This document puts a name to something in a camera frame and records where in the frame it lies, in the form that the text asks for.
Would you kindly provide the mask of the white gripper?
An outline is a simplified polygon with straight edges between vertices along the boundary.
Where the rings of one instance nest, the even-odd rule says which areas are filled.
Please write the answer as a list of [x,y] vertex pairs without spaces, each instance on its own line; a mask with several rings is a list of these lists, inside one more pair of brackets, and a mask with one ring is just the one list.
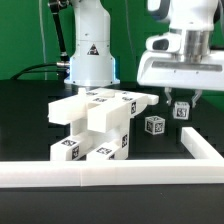
[[167,105],[172,88],[193,89],[195,108],[202,90],[224,91],[224,50],[209,49],[209,31],[177,31],[149,37],[137,81],[140,85],[165,87]]

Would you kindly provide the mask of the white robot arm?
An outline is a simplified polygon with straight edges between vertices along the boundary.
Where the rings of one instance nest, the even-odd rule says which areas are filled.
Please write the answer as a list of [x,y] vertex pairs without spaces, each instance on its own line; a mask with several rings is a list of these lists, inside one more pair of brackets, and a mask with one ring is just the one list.
[[[71,0],[75,11],[76,51],[70,58],[69,84],[106,86],[115,83],[110,54],[110,15],[99,0]],[[146,40],[137,73],[143,86],[224,91],[224,50],[210,46],[223,0],[147,0],[153,18],[169,31]]]

